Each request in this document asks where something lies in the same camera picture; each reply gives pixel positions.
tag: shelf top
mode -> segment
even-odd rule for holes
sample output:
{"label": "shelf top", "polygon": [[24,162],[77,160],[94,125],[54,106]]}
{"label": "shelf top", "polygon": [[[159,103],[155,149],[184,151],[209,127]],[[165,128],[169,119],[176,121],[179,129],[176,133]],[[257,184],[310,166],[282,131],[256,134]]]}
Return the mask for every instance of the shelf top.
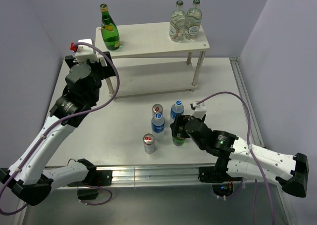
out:
{"label": "shelf top", "polygon": [[[183,38],[181,42],[174,42],[170,39],[169,22],[121,25],[118,26],[118,30],[121,46],[118,50],[110,51],[112,58],[198,52],[209,49],[209,43],[202,26],[200,26],[196,39]],[[96,29],[95,45],[103,52],[108,51],[102,39],[100,27]]]}

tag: bottle label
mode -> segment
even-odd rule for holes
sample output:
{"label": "bottle label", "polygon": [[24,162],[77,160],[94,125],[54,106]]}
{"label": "bottle label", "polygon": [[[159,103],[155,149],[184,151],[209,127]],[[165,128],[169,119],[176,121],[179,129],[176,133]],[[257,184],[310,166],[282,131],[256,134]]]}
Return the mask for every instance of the bottle label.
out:
{"label": "bottle label", "polygon": [[176,38],[177,35],[178,35],[177,29],[175,28],[175,26],[172,25],[172,23],[170,23],[170,25],[169,25],[169,36],[171,38]]}
{"label": "bottle label", "polygon": [[152,123],[153,132],[160,133],[164,131],[164,123],[161,126],[156,126]]}
{"label": "bottle label", "polygon": [[120,41],[118,41],[116,44],[114,44],[114,47],[117,48],[120,46]]}
{"label": "bottle label", "polygon": [[196,36],[198,34],[198,32],[199,32],[199,27],[200,27],[200,25],[198,25],[198,26],[194,25],[194,26],[189,27],[188,28],[188,34],[190,36]]}
{"label": "bottle label", "polygon": [[178,114],[183,115],[183,114],[184,114],[184,111],[181,112],[181,113],[176,113],[176,112],[174,112],[173,110],[170,110],[170,118],[171,118],[171,119],[175,120],[175,119],[176,119],[176,116],[177,116]]}
{"label": "bottle label", "polygon": [[112,25],[106,25],[105,29],[113,32],[113,26]]}
{"label": "bottle label", "polygon": [[176,137],[177,137],[177,139],[180,139],[180,140],[185,139],[185,138],[183,138],[183,137],[182,137],[182,133],[181,133],[181,132],[180,132],[180,133],[178,133]]}

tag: white wall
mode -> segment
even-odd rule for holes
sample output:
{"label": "white wall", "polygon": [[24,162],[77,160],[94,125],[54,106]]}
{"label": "white wall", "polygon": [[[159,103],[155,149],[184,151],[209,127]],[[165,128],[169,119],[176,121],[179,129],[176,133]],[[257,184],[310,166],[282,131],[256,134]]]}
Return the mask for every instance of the white wall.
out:
{"label": "white wall", "polygon": [[309,159],[307,198],[292,198],[299,224],[316,224],[317,1],[268,0],[240,66],[268,148]]}
{"label": "white wall", "polygon": [[[61,60],[26,0],[0,0],[0,19],[0,167],[7,168],[38,134]],[[10,212],[17,202],[7,189],[0,206]],[[12,219],[0,215],[0,224]]]}
{"label": "white wall", "polygon": [[[28,0],[63,55],[71,42],[95,38],[99,5],[109,6],[117,25],[168,22],[177,0]],[[188,9],[193,0],[183,0]],[[239,56],[267,0],[201,0],[207,56]]]}

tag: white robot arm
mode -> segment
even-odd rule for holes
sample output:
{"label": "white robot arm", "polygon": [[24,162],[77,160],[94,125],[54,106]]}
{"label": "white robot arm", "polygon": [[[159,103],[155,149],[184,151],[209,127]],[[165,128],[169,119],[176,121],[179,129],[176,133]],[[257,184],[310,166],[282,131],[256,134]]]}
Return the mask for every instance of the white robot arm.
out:
{"label": "white robot arm", "polygon": [[297,153],[285,155],[256,145],[225,131],[212,131],[204,124],[206,108],[204,103],[191,104],[192,115],[178,115],[171,125],[172,136],[181,133],[191,138],[201,150],[218,157],[214,167],[200,168],[201,182],[222,183],[228,178],[245,177],[263,180],[255,159],[256,155],[268,182],[282,187],[282,190],[296,197],[306,197],[308,180],[307,156]]}
{"label": "white robot arm", "polygon": [[[90,39],[79,42],[93,44]],[[0,182],[5,184],[9,178],[14,177],[7,183],[8,187],[17,197],[32,206],[41,203],[52,190],[61,186],[77,181],[91,182],[96,172],[96,167],[85,159],[80,159],[71,166],[45,169],[61,143],[79,126],[87,114],[61,122],[60,119],[90,110],[99,100],[102,80],[115,76],[108,62],[100,62],[94,50],[88,46],[80,46],[75,57],[66,56],[65,61],[70,68],[65,79],[67,86],[50,110],[50,116],[40,133],[14,164],[8,169],[0,169]],[[45,132],[50,127],[53,129],[46,135]]]}

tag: soda can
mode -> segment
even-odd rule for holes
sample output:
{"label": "soda can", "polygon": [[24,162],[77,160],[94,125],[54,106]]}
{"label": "soda can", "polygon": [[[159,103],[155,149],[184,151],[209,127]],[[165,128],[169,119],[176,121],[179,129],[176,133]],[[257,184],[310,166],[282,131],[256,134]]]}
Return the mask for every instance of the soda can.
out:
{"label": "soda can", "polygon": [[153,105],[153,107],[152,107],[152,117],[154,117],[154,115],[156,113],[160,113],[160,114],[163,115],[163,106],[162,105],[159,105],[159,104]]}
{"label": "soda can", "polygon": [[146,153],[150,154],[155,151],[155,139],[150,133],[145,134],[143,137],[144,150]]}

